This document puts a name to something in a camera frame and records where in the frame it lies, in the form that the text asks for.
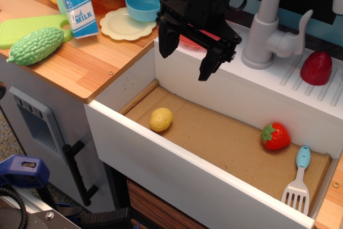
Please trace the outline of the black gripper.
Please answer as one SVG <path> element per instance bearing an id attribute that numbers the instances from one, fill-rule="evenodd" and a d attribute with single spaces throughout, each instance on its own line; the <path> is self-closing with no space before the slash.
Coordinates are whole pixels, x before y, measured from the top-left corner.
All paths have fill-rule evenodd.
<path id="1" fill-rule="evenodd" d="M 207 81 L 224 62 L 230 62 L 241 38 L 231 29 L 225 15 L 228 10 L 237 12 L 230 0 L 160 0 L 158 13 L 159 51 L 163 58 L 178 47 L 180 35 L 184 35 L 206 49 L 199 71 L 199 81 Z M 210 38 L 200 30 L 208 31 L 220 39 Z"/>

